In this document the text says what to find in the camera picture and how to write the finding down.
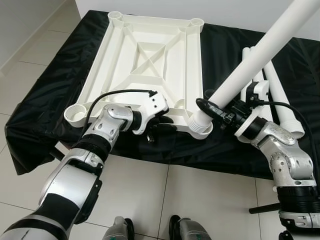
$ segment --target floor grout line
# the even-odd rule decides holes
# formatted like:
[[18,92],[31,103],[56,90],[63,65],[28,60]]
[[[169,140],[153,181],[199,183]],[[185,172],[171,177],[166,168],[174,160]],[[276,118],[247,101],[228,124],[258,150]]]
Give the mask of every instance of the floor grout line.
[[89,221],[85,221],[85,223],[86,223],[86,224],[91,224],[91,225],[96,225],[96,226],[99,226],[99,227],[110,228],[109,226],[104,226],[104,225],[92,223],[92,222],[89,222]]
[[13,205],[13,204],[10,204],[10,203],[6,203],[6,202],[2,202],[0,201],[0,204],[5,204],[5,205],[9,205],[9,206],[12,206],[12,207],[17,207],[17,208],[20,208],[20,209],[25,209],[25,210],[30,210],[30,211],[34,211],[32,209],[29,209],[29,208],[26,208],[26,207],[23,207],[23,206],[17,206],[17,205]]
[[160,223],[159,223],[158,235],[156,236],[157,239],[159,238],[160,226],[161,226],[161,219],[162,219],[162,212],[163,212],[163,210],[164,210],[165,196],[166,196],[166,188],[167,188],[168,175],[169,175],[169,168],[170,168],[170,164],[168,165],[168,170],[167,170],[167,172],[166,172],[166,179],[165,179],[165,186],[164,186],[164,194],[163,194],[162,208],[161,208],[161,214],[160,214]]
[[[258,190],[257,190],[257,179],[256,179],[256,178],[254,178],[254,185],[255,185],[256,206],[259,207],[259,202],[258,202]],[[262,235],[261,235],[261,223],[260,223],[260,213],[258,213],[258,220],[259,220],[260,240],[262,240]]]
[[3,152],[3,150],[5,149],[6,146],[7,146],[7,144],[5,144],[4,147],[1,149],[0,154]]
[[25,64],[35,64],[35,65],[41,65],[41,66],[48,66],[48,65],[45,65],[45,64],[39,64],[39,63],[34,63],[34,62],[28,62],[28,61],[18,61],[20,63],[25,63]]
[[49,29],[47,31],[57,32],[57,33],[64,33],[64,34],[71,34],[71,32],[66,32],[66,31],[56,31],[56,30],[49,30]]

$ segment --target baseboard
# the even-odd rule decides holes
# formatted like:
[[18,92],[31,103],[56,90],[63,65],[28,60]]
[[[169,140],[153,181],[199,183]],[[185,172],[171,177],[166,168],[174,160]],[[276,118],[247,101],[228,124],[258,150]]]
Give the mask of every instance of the baseboard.
[[65,0],[60,6],[31,34],[31,36],[15,51],[15,53],[0,67],[0,78],[7,75],[10,69],[19,61],[26,51],[51,26],[62,10],[71,2]]

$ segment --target pipe end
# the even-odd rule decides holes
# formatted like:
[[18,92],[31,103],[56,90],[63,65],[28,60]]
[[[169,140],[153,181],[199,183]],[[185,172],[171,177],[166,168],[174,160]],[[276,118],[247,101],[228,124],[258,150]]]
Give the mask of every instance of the pipe end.
[[207,126],[200,126],[195,120],[195,115],[189,118],[188,126],[190,130],[195,133],[203,133],[208,128]]
[[289,131],[296,139],[300,139],[305,135],[304,128],[296,119],[281,122],[280,126]]

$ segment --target white wall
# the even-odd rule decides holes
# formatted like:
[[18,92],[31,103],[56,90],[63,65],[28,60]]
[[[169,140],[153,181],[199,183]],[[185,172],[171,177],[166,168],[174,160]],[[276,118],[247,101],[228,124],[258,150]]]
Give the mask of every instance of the white wall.
[[[80,16],[90,9],[206,23],[266,32],[292,0],[75,0]],[[320,10],[296,37],[320,40]]]
[[0,67],[65,0],[0,0]]

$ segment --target black tablecloth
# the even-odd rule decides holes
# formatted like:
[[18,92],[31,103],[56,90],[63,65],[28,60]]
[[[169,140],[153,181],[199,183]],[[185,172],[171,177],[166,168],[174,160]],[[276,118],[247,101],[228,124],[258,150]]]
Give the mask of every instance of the black tablecloth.
[[[106,12],[89,11],[33,88],[16,107],[5,127],[17,174],[53,160],[57,141],[71,146],[81,129],[63,117],[76,102],[108,27]],[[242,49],[254,46],[263,33],[205,24],[200,35],[203,90],[217,89],[242,59]],[[307,118],[320,142],[320,43],[293,38],[274,58],[276,71],[291,104]],[[310,153],[309,140],[300,141]],[[267,160],[254,147],[216,128],[205,140],[178,132],[154,145],[145,136],[121,133],[113,154],[140,160],[179,164],[210,171],[271,179]]]

